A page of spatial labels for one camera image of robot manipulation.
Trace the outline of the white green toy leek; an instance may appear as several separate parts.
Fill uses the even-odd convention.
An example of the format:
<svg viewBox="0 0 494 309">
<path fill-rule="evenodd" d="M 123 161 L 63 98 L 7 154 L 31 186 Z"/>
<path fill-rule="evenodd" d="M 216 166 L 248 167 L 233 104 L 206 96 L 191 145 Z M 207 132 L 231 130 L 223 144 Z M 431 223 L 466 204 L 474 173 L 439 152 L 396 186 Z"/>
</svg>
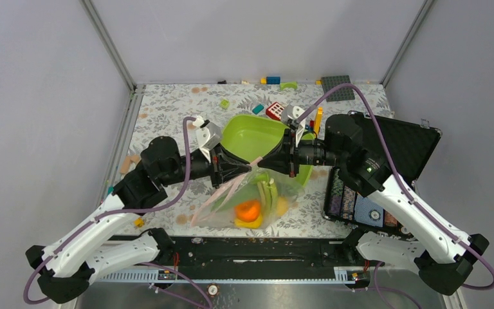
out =
<svg viewBox="0 0 494 309">
<path fill-rule="evenodd" d="M 257 182 L 257 188 L 261 196 L 261 205 L 265 213 L 277 210 L 279 194 L 275 180 L 271 178 L 268 181 Z"/>
</svg>

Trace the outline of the clear zip top bag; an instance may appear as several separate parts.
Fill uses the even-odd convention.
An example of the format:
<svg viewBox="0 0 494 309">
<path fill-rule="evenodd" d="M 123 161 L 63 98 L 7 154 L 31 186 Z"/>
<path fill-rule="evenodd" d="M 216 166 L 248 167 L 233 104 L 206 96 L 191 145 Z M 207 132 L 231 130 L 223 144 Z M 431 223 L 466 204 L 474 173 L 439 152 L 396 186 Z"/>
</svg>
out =
<svg viewBox="0 0 494 309">
<path fill-rule="evenodd" d="M 268 181 L 271 178 L 275 180 L 279 197 L 286 198 L 289 202 L 289 209 L 297 201 L 298 197 L 304 194 L 304 187 L 298 183 L 294 178 L 290 178 L 285 174 L 281 174 L 270 169 L 260 168 L 257 163 L 261 160 L 261 157 L 256 158 L 250 163 L 252 170 L 248 173 L 236 176 L 232 180 L 221 185 L 215 192 L 204 202 L 200 208 L 195 212 L 192 217 L 191 226 L 193 227 L 210 227 L 210 228 L 238 228 L 234 224 L 235 211 L 234 208 L 221 212 L 212 212 L 210 210 L 213 203 L 221 197 L 227 190 L 231 189 L 232 192 L 238 188 L 247 188 L 250 193 L 249 200 L 259 200 L 261 203 L 261 196 L 257 188 L 257 182 Z M 261 214 L 263 217 L 263 223 L 258 229 L 265 229 L 270 224 L 274 223 L 281 217 L 276 215 L 276 211 L 265 213 L 261 206 Z"/>
</svg>

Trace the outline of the orange toy fruit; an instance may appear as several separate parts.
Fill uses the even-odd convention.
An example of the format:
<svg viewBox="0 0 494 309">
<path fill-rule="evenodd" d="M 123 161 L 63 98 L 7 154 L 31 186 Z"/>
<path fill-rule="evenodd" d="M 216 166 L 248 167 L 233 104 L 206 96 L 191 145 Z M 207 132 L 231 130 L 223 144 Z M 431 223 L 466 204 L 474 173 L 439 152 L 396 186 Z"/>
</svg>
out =
<svg viewBox="0 0 494 309">
<path fill-rule="evenodd" d="M 243 222 L 253 222 L 261 214 L 261 203 L 259 200 L 249 200 L 234 207 L 235 217 Z"/>
</svg>

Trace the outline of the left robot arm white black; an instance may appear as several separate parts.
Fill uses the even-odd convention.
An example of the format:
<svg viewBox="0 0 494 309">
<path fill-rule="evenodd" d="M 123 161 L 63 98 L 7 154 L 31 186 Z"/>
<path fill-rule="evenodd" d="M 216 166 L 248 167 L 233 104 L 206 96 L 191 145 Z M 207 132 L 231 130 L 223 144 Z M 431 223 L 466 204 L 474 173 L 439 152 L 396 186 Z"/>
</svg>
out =
<svg viewBox="0 0 494 309">
<path fill-rule="evenodd" d="M 78 227 L 46 247 L 34 245 L 26 258 L 45 300 L 67 303 L 97 279 L 112 272 L 155 261 L 164 265 L 174 257 L 174 242 L 162 228 L 151 228 L 132 241 L 102 249 L 102 244 L 126 224 L 150 212 L 169 208 L 165 188 L 209 177 L 214 187 L 251 170 L 250 164 L 217 144 L 209 156 L 200 150 L 180 155 L 169 136 L 153 139 L 139 164 L 115 185 L 112 193 Z"/>
</svg>

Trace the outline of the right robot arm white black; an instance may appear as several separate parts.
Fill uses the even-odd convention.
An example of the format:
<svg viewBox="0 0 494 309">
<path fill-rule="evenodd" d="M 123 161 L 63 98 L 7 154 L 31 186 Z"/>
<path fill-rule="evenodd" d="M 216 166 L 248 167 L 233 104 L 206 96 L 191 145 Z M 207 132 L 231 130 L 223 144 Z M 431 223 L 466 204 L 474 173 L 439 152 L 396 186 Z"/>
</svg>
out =
<svg viewBox="0 0 494 309">
<path fill-rule="evenodd" d="M 285 129 L 280 142 L 259 162 L 259 167 L 288 176 L 295 176 L 301 165 L 336 167 L 346 187 L 390 212 L 414 237 L 403 241 L 372 231 L 354 232 L 343 248 L 349 264 L 366 259 L 394 264 L 417 274 L 436 292 L 452 295 L 482 260 L 488 240 L 465 233 L 434 211 L 386 157 L 365 145 L 362 128 L 349 115 L 329 117 L 323 140 L 298 140 L 294 129 Z"/>
</svg>

